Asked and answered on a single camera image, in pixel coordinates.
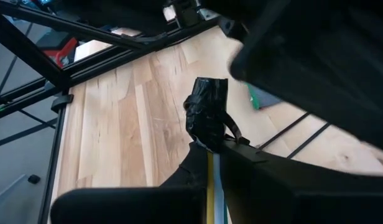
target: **yellow stripe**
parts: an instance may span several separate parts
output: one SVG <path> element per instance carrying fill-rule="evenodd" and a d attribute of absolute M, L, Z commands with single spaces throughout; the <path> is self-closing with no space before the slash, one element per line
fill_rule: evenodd
<path fill-rule="evenodd" d="M 214 224 L 214 157 L 207 151 L 208 156 L 208 183 L 206 188 L 206 224 Z"/>

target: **gray floor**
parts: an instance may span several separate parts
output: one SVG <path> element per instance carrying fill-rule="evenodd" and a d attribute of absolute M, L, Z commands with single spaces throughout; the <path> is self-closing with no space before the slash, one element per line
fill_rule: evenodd
<path fill-rule="evenodd" d="M 18 21 L 16 26 L 23 32 L 29 23 Z M 29 38 L 36 42 L 50 28 L 38 24 L 32 26 Z M 5 76 L 13 54 L 0 44 L 0 83 Z M 39 78 L 22 60 L 18 59 L 3 93 Z M 53 98 L 36 103 L 24 110 L 48 121 L 57 115 L 50 110 Z M 40 123 L 26 117 L 19 112 L 0 119 L 0 139 L 11 136 L 20 131 L 32 128 Z M 37 133 L 0 146 L 0 191 L 14 182 L 22 174 L 35 174 L 42 178 L 37 185 L 28 182 L 21 183 L 13 193 L 0 203 L 0 224 L 36 224 L 45 178 L 52 149 L 54 130 L 45 128 Z"/>

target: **red object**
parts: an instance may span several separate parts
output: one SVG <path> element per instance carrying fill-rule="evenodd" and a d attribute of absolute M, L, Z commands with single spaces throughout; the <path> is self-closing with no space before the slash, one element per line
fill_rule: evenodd
<path fill-rule="evenodd" d="M 66 57 L 77 46 L 77 43 L 75 38 L 71 38 L 61 50 L 44 50 L 44 53 L 49 57 L 55 58 L 56 64 L 63 68 L 60 59 Z"/>

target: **black plastic cover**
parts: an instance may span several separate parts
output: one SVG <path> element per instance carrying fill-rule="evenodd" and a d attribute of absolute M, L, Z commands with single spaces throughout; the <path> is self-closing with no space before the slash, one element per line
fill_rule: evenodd
<path fill-rule="evenodd" d="M 234 78 L 383 149 L 383 0 L 203 2 L 247 26 Z"/>
<path fill-rule="evenodd" d="M 383 223 L 383 177 L 325 169 L 234 141 L 223 142 L 220 164 L 233 223 Z"/>
<path fill-rule="evenodd" d="M 183 103 L 186 131 L 194 141 L 212 151 L 218 151 L 224 139 L 227 100 L 227 79 L 198 77 L 191 95 Z"/>

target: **black panel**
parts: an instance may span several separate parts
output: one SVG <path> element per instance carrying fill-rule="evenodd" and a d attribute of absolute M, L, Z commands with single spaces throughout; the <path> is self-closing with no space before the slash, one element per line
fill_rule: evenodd
<path fill-rule="evenodd" d="M 221 179 L 236 224 L 383 223 L 383 177 L 337 172 L 225 141 Z"/>
<path fill-rule="evenodd" d="M 83 189 L 61 196 L 52 224 L 203 223 L 205 189 L 154 187 Z"/>
<path fill-rule="evenodd" d="M 231 75 L 383 149 L 383 1 L 276 0 Z"/>

